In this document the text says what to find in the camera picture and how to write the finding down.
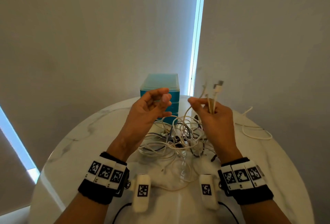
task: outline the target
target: person's left hand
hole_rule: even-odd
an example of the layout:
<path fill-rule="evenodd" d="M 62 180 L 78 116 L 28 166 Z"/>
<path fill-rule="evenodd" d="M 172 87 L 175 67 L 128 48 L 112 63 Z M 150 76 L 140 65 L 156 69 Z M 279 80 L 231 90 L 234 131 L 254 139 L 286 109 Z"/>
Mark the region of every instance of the person's left hand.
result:
<path fill-rule="evenodd" d="M 150 90 L 137 100 L 132 105 L 122 130 L 111 143 L 107 152 L 126 161 L 140 146 L 153 122 L 157 118 L 172 115 L 171 112 L 165 111 L 172 104 L 170 102 L 172 96 L 168 92 L 168 88 Z"/>

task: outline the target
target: teal storage box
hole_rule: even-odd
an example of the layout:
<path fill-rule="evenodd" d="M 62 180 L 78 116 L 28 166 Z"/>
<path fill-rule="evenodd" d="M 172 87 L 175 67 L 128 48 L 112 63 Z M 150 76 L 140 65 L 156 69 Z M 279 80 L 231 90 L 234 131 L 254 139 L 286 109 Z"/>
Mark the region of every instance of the teal storage box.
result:
<path fill-rule="evenodd" d="M 172 105 L 169 106 L 166 111 L 171 111 L 172 115 L 178 116 L 179 112 L 179 99 L 180 99 L 180 86 L 178 74 L 149 74 L 140 87 L 140 95 L 143 96 L 149 90 L 169 88 L 172 95 Z M 175 117 L 166 117 L 164 122 L 172 124 Z"/>

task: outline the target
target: hand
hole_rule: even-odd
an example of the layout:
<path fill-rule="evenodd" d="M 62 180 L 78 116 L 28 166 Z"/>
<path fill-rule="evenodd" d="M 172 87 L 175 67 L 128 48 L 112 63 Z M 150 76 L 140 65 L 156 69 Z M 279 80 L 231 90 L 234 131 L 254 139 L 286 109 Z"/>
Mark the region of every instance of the hand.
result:
<path fill-rule="evenodd" d="M 212 143 L 221 163 L 241 158 L 242 155 L 235 141 L 233 111 L 216 102 L 215 113 L 211 114 L 208 111 L 206 98 L 191 97 L 188 102 L 200 116 L 204 132 Z"/>
<path fill-rule="evenodd" d="M 172 104 L 172 96 L 168 92 L 168 88 L 147 91 L 132 105 L 122 130 L 107 150 L 109 154 L 126 161 L 140 146 L 153 122 L 157 118 L 172 115 L 171 112 L 165 112 Z"/>

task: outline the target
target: person's right hand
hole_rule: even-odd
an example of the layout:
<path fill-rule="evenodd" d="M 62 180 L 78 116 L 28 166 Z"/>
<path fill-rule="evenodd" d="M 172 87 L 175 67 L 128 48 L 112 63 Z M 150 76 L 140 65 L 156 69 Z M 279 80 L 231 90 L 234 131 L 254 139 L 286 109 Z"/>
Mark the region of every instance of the person's right hand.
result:
<path fill-rule="evenodd" d="M 242 158 L 235 141 L 233 111 L 216 102 L 215 113 L 211 114 L 206 98 L 191 97 L 188 102 L 200 116 L 206 137 L 212 143 L 221 163 Z"/>

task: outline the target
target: round table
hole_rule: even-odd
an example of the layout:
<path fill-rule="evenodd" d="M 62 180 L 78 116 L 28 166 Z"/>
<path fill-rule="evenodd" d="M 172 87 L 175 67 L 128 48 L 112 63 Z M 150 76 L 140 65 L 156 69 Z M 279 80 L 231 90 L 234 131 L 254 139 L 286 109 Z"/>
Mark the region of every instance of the round table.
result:
<path fill-rule="evenodd" d="M 90 162 L 106 150 L 117 136 L 131 105 L 137 99 L 138 97 L 116 103 L 91 115 L 57 145 L 36 184 L 30 208 L 30 224 L 55 222 L 76 195 Z M 180 96 L 179 116 L 184 115 L 189 107 L 187 99 L 187 96 Z M 238 112 L 234 111 L 233 114 L 234 122 L 255 125 Z M 264 131 L 245 128 L 245 132 L 248 131 L 250 135 L 266 136 Z M 274 200 L 291 223 L 314 223 L 311 202 L 303 180 L 279 144 L 274 139 L 249 138 L 242 133 L 239 125 L 235 125 L 235 136 L 242 154 L 254 160 L 261 168 L 274 193 Z M 202 158 L 193 160 L 199 173 L 217 175 L 220 162 L 218 159 L 211 162 L 212 156 L 212 153 L 206 152 Z M 185 185 L 168 167 L 164 169 L 164 162 L 166 161 L 142 156 L 138 151 L 129 158 L 127 166 L 131 171 L 130 179 L 141 173 L 151 176 L 149 208 L 144 213 L 136 214 L 127 207 L 122 210 L 116 223 L 235 223 L 227 209 L 211 211 L 202 205 L 198 180 L 177 191 L 159 188 L 175 190 Z M 174 169 L 184 169 L 180 166 L 182 163 L 176 162 Z M 118 209 L 131 201 L 132 192 L 129 190 L 125 190 L 121 198 L 114 198 L 105 223 L 112 223 Z M 232 197 L 226 197 L 221 191 L 220 201 L 229 206 L 240 223 L 245 223 L 241 210 Z"/>

